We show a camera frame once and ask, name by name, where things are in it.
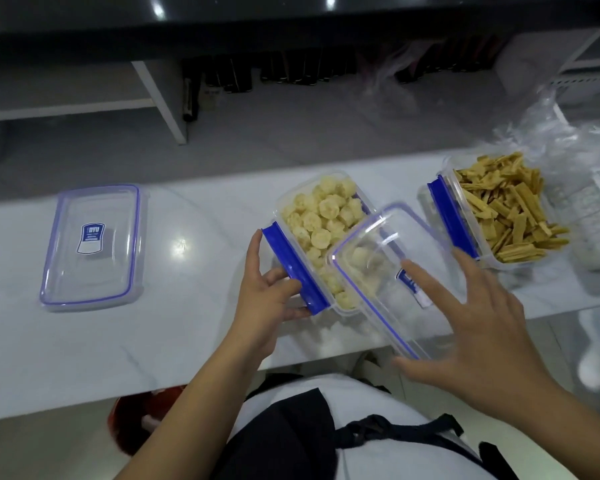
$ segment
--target finger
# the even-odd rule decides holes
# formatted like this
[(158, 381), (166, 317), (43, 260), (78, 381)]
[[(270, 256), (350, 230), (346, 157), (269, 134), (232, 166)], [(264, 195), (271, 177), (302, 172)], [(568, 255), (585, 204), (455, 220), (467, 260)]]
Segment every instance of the finger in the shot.
[(448, 364), (444, 360), (417, 360), (394, 357), (392, 364), (414, 382), (446, 389), (448, 384)]
[(500, 284), (495, 274), (490, 271), (483, 271), (483, 273), (491, 297), (491, 306), (493, 306), (493, 309), (499, 316), (505, 316), (509, 311), (507, 291)]
[(301, 306), (300, 308), (287, 308), (282, 318), (285, 322), (288, 320), (298, 320), (300, 318), (308, 318), (311, 316), (309, 308)]
[(262, 275), (264, 281), (266, 281), (269, 286), (272, 286), (287, 276), (287, 272), (283, 267), (274, 267)]
[(454, 322), (457, 324), (459, 312), (462, 310), (462, 304), (451, 292), (440, 284), (432, 275), (423, 268), (410, 260), (402, 261), (402, 268), (409, 277), (431, 298), (433, 304), (437, 306), (448, 318), (451, 327)]
[(260, 241), (262, 240), (262, 229), (253, 234), (247, 249), (247, 258), (244, 262), (244, 277), (256, 279), (260, 274)]
[(471, 303), (490, 302), (487, 281), (484, 277), (484, 271), (480, 269), (475, 260), (463, 250), (453, 248), (451, 250), (454, 258), (464, 273), (466, 279), (466, 300)]
[(298, 280), (282, 280), (271, 287), (279, 303), (288, 302), (289, 298), (300, 293), (302, 283)]
[(513, 293), (507, 293), (507, 304), (509, 305), (509, 310), (518, 322), (525, 324), (525, 307), (522, 305), (520, 300)]

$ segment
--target blue and white label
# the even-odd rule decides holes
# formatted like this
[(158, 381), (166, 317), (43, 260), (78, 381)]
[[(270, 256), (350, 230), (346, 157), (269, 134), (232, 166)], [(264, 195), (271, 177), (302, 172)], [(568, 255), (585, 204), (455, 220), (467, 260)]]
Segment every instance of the blue and white label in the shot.
[(416, 298), (416, 301), (421, 307), (426, 308), (433, 305), (431, 298), (429, 298), (424, 291), (422, 291), (422, 288), (420, 288), (410, 277), (408, 277), (405, 270), (401, 269), (398, 271), (398, 273), (395, 275), (395, 279), (403, 282), (407, 288), (411, 290), (413, 297)]
[(96, 254), (102, 250), (102, 236), (104, 234), (104, 224), (92, 222), (82, 226), (80, 244), (76, 252), (78, 254)]

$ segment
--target tile floor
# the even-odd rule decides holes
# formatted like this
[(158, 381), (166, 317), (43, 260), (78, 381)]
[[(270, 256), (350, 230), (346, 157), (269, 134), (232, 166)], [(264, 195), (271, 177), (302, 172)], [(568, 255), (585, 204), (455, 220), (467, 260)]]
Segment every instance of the tile floor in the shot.
[[(575, 319), (563, 317), (562, 320)], [(552, 375), (574, 389), (568, 362), (554, 329), (560, 321), (538, 319), (529, 331)], [(568, 471), (517, 430), (478, 413), (455, 397), (432, 387), (400, 377), (388, 364), (391, 350), (377, 351), (379, 366), (364, 362), (358, 371), (376, 385), (384, 385), (394, 396), (424, 414), (453, 414), (466, 431), (466, 440), (476, 447), (481, 440), (497, 444), (520, 479), (572, 479)], [(292, 366), (305, 375), (351, 372), (358, 354)], [(259, 373), (252, 387), (264, 378)], [(81, 404), (27, 416), (0, 420), (0, 480), (111, 480), (127, 458), (109, 438), (105, 420), (113, 399)]]

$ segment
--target white shirt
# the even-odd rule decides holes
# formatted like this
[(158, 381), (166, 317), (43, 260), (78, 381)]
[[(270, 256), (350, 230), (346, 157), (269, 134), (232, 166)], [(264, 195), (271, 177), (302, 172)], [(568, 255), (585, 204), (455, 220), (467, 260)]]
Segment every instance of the white shirt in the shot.
[[(273, 403), (318, 387), (326, 399), (335, 428), (380, 414), (393, 424), (424, 424), (429, 419), (391, 395), (341, 374), (327, 374), (276, 387), (242, 405), (231, 437)], [(459, 439), (455, 441), (472, 451)], [(376, 440), (347, 450), (336, 450), (336, 480), (493, 480), (485, 469), (462, 455), (432, 445)]]

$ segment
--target person's right hand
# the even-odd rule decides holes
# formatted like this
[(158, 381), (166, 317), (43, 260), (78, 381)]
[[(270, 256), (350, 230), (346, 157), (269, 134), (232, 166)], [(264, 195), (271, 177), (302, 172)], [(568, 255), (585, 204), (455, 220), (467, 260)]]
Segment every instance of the person's right hand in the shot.
[(416, 382), (449, 391), (478, 411), (509, 423), (559, 386), (546, 370), (525, 327), (522, 304), (497, 278), (453, 250), (466, 277), (467, 300), (460, 303), (423, 268), (411, 261), (402, 267), (448, 318), (456, 345), (442, 360), (410, 360), (394, 364)]

